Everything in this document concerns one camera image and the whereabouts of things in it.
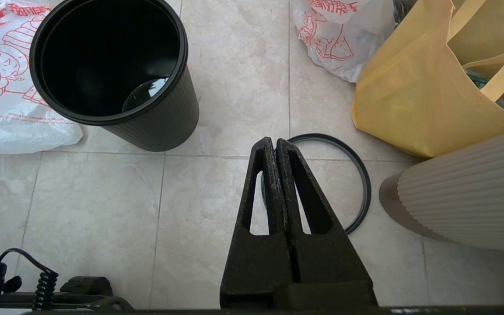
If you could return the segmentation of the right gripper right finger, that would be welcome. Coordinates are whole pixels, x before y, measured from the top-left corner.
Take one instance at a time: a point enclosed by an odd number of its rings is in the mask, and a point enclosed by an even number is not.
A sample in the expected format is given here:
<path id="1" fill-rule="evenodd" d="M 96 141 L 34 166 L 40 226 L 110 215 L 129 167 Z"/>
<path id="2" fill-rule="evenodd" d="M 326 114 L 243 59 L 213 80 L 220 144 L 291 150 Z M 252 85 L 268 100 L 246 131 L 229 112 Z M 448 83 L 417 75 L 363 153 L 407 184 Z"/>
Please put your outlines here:
<path id="1" fill-rule="evenodd" d="M 368 271 L 298 147 L 280 138 L 276 163 L 294 280 L 370 284 Z"/>

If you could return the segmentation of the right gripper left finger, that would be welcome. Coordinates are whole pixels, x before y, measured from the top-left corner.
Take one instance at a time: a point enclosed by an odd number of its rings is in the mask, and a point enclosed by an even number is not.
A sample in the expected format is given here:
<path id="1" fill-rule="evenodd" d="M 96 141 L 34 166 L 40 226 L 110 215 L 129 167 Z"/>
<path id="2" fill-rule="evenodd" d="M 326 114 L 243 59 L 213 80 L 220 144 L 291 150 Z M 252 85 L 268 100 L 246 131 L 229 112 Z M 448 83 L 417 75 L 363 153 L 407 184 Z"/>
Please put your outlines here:
<path id="1" fill-rule="evenodd" d="M 284 285 L 298 282 L 280 152 L 284 142 L 280 138 L 274 145 L 271 138 L 264 137 L 252 146 L 222 277 L 222 294 L 272 294 Z M 258 174 L 264 178 L 266 235 L 250 231 Z"/>

